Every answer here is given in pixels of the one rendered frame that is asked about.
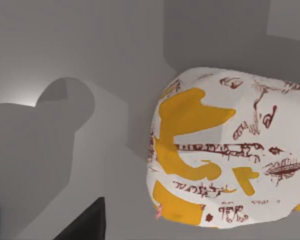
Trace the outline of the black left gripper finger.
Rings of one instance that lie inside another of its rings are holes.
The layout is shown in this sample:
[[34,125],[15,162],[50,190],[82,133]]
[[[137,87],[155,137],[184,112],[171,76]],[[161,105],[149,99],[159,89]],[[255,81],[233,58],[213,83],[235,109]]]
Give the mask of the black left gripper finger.
[[99,197],[53,240],[105,240],[106,204]]

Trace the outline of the white and yellow printed bag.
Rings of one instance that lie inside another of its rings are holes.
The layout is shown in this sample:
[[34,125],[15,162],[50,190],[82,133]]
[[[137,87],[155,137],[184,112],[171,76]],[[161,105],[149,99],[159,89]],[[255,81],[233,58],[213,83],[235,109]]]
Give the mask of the white and yellow printed bag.
[[300,85],[184,71],[158,100],[147,167],[157,218],[230,229],[300,212]]

